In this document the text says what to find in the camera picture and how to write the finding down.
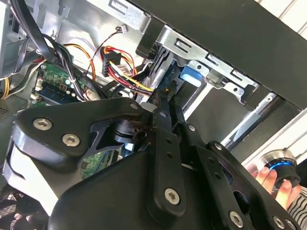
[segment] hand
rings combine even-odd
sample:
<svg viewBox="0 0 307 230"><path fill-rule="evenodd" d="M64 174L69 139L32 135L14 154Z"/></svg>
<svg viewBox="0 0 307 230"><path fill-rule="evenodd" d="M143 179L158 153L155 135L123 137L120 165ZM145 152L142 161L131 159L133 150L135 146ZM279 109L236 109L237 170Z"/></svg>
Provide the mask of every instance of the hand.
<svg viewBox="0 0 307 230"><path fill-rule="evenodd" d="M300 185L292 188L291 182L285 180L280 189L272 193L275 181L277 179L277 172L274 169L270 171L267 167L264 167L261 172L254 177L256 177L256 180L265 188L265 190L275 197L276 201L286 210L300 195L302 190Z"/></svg>

